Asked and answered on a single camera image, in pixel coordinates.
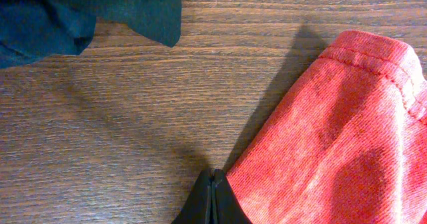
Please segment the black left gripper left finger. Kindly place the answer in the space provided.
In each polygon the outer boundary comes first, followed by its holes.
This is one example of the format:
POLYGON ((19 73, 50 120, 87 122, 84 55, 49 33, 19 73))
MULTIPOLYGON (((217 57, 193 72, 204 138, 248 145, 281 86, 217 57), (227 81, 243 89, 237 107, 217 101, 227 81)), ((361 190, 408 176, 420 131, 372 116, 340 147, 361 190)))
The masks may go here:
POLYGON ((208 224, 211 215, 211 171, 200 172, 179 214, 171 224, 208 224))

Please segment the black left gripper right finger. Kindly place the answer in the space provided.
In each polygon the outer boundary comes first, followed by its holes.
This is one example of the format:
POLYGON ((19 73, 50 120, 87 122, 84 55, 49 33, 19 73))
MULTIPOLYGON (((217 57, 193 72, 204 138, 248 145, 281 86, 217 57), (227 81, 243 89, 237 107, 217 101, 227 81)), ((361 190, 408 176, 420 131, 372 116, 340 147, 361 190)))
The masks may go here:
POLYGON ((215 169, 213 172, 212 223, 252 224, 234 195, 226 174, 221 169, 215 169))

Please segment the orange t-shirt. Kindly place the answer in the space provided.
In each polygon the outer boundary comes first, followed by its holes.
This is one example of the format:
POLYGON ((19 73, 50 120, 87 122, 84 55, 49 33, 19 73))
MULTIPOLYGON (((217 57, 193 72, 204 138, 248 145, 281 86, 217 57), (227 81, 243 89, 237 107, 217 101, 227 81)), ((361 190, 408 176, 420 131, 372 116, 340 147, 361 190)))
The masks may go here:
POLYGON ((425 223, 426 80, 413 48, 339 34, 228 181, 253 223, 425 223))

